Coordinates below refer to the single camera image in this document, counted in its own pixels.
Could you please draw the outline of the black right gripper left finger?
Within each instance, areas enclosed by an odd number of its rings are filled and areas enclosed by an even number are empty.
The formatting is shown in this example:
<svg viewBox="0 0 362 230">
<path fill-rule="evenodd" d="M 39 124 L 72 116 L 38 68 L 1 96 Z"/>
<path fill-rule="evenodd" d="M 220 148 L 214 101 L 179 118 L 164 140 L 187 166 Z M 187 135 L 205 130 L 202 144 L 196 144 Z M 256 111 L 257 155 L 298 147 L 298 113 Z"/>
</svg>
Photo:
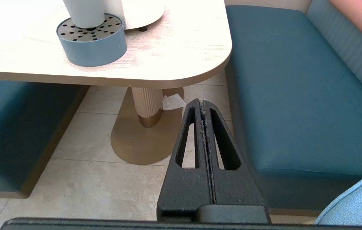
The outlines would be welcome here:
<svg viewBox="0 0 362 230">
<path fill-rule="evenodd" d="M 157 202 L 157 220 L 170 223 L 212 223 L 212 169 L 203 102 L 191 101 L 184 112 Z M 187 137 L 193 125 L 195 168 L 183 168 Z"/>
</svg>

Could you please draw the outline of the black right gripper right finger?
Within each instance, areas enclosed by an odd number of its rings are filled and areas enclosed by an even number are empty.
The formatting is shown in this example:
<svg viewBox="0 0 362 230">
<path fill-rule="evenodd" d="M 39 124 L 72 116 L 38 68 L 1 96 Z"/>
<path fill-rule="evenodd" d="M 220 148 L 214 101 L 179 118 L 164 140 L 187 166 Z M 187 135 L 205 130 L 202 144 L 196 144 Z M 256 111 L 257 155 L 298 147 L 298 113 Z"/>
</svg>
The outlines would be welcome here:
<svg viewBox="0 0 362 230">
<path fill-rule="evenodd" d="M 206 223 L 270 223 L 267 204 L 217 106 L 203 101 L 210 205 L 202 207 Z"/>
</svg>

